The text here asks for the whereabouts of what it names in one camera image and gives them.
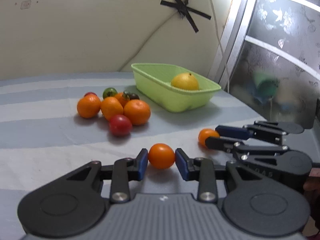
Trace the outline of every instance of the striped tablecloth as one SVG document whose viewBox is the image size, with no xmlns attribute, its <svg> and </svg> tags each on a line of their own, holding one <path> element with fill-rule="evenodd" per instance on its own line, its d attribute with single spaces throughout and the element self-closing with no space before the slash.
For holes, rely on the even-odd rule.
<svg viewBox="0 0 320 240">
<path fill-rule="evenodd" d="M 106 87 L 141 95 L 132 73 L 86 73 L 50 75 L 0 81 L 0 239 L 18 240 L 24 235 L 16 210 L 29 191 L 84 165 L 100 160 L 112 164 L 135 157 L 141 148 L 166 143 L 185 150 L 190 157 L 206 156 L 225 164 L 222 152 L 200 149 L 197 136 L 202 128 L 218 124 L 242 126 L 262 119 L 238 99 L 220 91 L 199 109 L 173 114 L 148 98 L 151 107 L 147 125 L 135 127 L 129 138 L 114 138 L 101 115 L 85 120 L 76 104 L 86 92 L 102 95 Z M 132 193 L 196 193 L 196 182 L 185 182 L 174 166 L 166 171 L 147 169 L 142 183 L 130 183 Z M 108 196 L 106 182 L 102 194 Z"/>
</svg>

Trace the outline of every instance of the green plastic container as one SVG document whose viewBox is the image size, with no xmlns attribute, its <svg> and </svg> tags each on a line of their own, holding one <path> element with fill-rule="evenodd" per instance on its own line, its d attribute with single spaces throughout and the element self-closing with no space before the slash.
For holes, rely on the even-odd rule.
<svg viewBox="0 0 320 240">
<path fill-rule="evenodd" d="M 221 87 L 186 68 L 169 64 L 135 63 L 131 65 L 137 89 L 169 112 L 179 113 L 204 106 Z M 200 90 L 172 87 L 171 80 L 180 73 L 192 73 Z"/>
</svg>

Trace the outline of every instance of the orange fruit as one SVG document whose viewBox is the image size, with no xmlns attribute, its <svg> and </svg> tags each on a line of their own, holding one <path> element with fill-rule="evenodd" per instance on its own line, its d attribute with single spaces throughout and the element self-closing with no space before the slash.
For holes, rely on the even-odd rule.
<svg viewBox="0 0 320 240">
<path fill-rule="evenodd" d="M 114 97 L 107 97 L 101 102 L 101 112 L 108 121 L 116 114 L 123 114 L 123 107 Z"/>
<path fill-rule="evenodd" d="M 174 164 L 175 154 L 168 145 L 157 143 L 150 148 L 148 160 L 157 169 L 167 169 Z"/>
<path fill-rule="evenodd" d="M 200 131 L 199 133 L 199 136 L 198 136 L 198 141 L 199 143 L 206 147 L 205 146 L 205 140 L 208 138 L 208 137 L 220 137 L 220 135 L 218 134 L 217 131 L 215 130 L 212 130 L 212 129 L 209 129 L 209 128 L 206 128 L 206 129 L 203 129 Z"/>
<path fill-rule="evenodd" d="M 92 118 L 99 113 L 100 105 L 100 98 L 97 95 L 89 94 L 79 100 L 77 111 L 83 118 Z"/>
<path fill-rule="evenodd" d="M 133 125 L 145 124 L 151 115 L 150 106 L 139 99 L 130 100 L 124 106 L 124 115 L 130 119 Z"/>
<path fill-rule="evenodd" d="M 129 96 L 123 95 L 123 92 L 117 93 L 114 97 L 118 99 L 122 107 L 124 107 L 130 100 Z"/>
</svg>

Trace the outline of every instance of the tangerine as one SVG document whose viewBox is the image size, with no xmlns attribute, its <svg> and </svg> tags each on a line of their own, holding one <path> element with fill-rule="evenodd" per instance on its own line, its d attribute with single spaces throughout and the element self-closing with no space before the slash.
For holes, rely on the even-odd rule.
<svg viewBox="0 0 320 240">
<path fill-rule="evenodd" d="M 174 164 L 175 154 L 168 145 L 156 143 L 148 152 L 148 160 L 157 169 L 167 169 Z"/>
<path fill-rule="evenodd" d="M 101 112 L 108 121 L 116 114 L 123 114 L 123 107 L 114 97 L 107 97 L 101 102 Z"/>
<path fill-rule="evenodd" d="M 145 124 L 151 115 L 150 106 L 139 99 L 130 100 L 124 106 L 124 115 L 130 119 L 133 125 Z"/>
<path fill-rule="evenodd" d="M 114 97 L 118 99 L 122 107 L 124 107 L 130 100 L 129 96 L 123 92 L 117 93 Z"/>
<path fill-rule="evenodd" d="M 206 147 L 205 146 L 205 140 L 208 138 L 208 137 L 220 137 L 220 135 L 218 134 L 217 131 L 213 130 L 213 129 L 209 129 L 209 128 L 206 128 L 206 129 L 203 129 L 200 131 L 199 133 L 199 136 L 198 136 L 198 141 L 199 143 Z"/>
<path fill-rule="evenodd" d="M 92 118 L 100 111 L 101 101 L 95 94 L 88 94 L 81 98 L 77 104 L 78 114 L 83 118 Z"/>
</svg>

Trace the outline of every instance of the red tomato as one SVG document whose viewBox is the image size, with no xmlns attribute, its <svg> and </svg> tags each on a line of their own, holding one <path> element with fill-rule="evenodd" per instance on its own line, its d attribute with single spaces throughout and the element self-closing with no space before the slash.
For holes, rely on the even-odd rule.
<svg viewBox="0 0 320 240">
<path fill-rule="evenodd" d="M 87 95 L 90 95 L 90 94 L 93 94 L 93 95 L 96 95 L 96 96 L 97 96 L 97 94 L 96 94 L 96 93 L 88 92 L 88 93 L 86 93 L 83 97 L 85 97 L 85 96 L 87 96 Z"/>
<path fill-rule="evenodd" d="M 123 114 L 116 114 L 109 120 L 110 131 L 115 136 L 124 136 L 130 133 L 132 123 Z"/>
</svg>

